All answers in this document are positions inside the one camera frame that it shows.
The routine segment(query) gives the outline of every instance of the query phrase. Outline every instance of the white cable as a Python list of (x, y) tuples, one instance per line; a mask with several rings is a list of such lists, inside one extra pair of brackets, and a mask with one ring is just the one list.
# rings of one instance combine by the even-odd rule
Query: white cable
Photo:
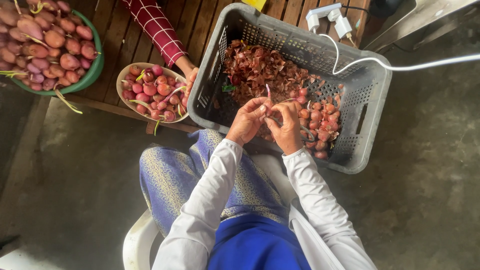
[(352, 66), (352, 65), (354, 65), (358, 62), (369, 61), (369, 60), (375, 61), (375, 62), (379, 63), (382, 67), (384, 67), (386, 69), (389, 69), (389, 70), (392, 70), (392, 71), (411, 71), (411, 70), (418, 70), (418, 69), (436, 67), (436, 66), (441, 66), (441, 65), (448, 65), (448, 64), (454, 64), (454, 63), (460, 63), (460, 62), (480, 60), (480, 54), (472, 54), (472, 55), (467, 55), (467, 56), (459, 56), (459, 57), (454, 57), (454, 58), (443, 59), (443, 60), (434, 61), (434, 62), (425, 63), (425, 64), (414, 65), (414, 66), (410, 66), (410, 67), (392, 67), (392, 66), (386, 65), (385, 63), (383, 63), (382, 61), (380, 61), (377, 58), (367, 57), (367, 58), (362, 58), (362, 59), (355, 60), (352, 63), (348, 64), (343, 69), (341, 69), (340, 71), (335, 72), (336, 65), (338, 64), (338, 57), (339, 57), (339, 52), (338, 52), (338, 47), (336, 45), (336, 42), (328, 35), (319, 34), (319, 36), (324, 36), (324, 37), (329, 38), (332, 41), (333, 45), (335, 46), (336, 59), (335, 59), (335, 65), (333, 66), (333, 71), (332, 71), (333, 75), (337, 75), (339, 73), (344, 72), (347, 68), (349, 68), (350, 66)]

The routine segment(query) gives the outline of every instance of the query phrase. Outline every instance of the white long sleeve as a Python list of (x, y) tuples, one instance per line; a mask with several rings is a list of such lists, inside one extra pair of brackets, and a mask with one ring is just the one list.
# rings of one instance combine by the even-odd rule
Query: white long sleeve
[(152, 270), (206, 268), (241, 156), (242, 148), (228, 139), (216, 147), (208, 168), (160, 245)]
[(348, 214), (336, 202), (306, 149), (302, 148), (291, 155), (284, 156), (283, 159), (288, 178), (299, 196), (308, 222), (343, 268), (346, 270), (376, 270), (372, 260), (363, 249), (352, 223), (348, 221)]

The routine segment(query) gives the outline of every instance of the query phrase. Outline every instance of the yellow object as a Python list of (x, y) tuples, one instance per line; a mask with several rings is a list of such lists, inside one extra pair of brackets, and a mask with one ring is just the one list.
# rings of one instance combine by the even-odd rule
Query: yellow object
[(247, 5), (253, 6), (256, 8), (258, 11), (262, 11), (262, 8), (265, 6), (266, 0), (241, 0)]

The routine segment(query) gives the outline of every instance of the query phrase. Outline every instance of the concrete floor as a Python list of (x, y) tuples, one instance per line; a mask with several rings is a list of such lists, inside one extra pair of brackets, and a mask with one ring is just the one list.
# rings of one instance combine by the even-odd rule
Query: concrete floor
[[(478, 52), (478, 26), (386, 57), (408, 65)], [(367, 168), (321, 171), (378, 269), (478, 269), (479, 71), (480, 62), (470, 62), (394, 73)], [(173, 129), (153, 137), (145, 122), (81, 110), (52, 100), (41, 134), (43, 175), (21, 187), (11, 216), (2, 217), (8, 233), (21, 234), (21, 248), (0, 258), (0, 268), (122, 269), (123, 238), (146, 209), (142, 150), (151, 142), (191, 145)]]

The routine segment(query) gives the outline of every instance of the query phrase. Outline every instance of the woman's left hand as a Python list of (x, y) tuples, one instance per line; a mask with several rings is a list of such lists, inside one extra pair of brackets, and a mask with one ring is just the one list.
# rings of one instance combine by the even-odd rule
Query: woman's left hand
[(266, 111), (263, 103), (266, 99), (267, 97), (253, 98), (241, 107), (225, 139), (234, 141), (241, 147), (253, 139), (263, 124)]

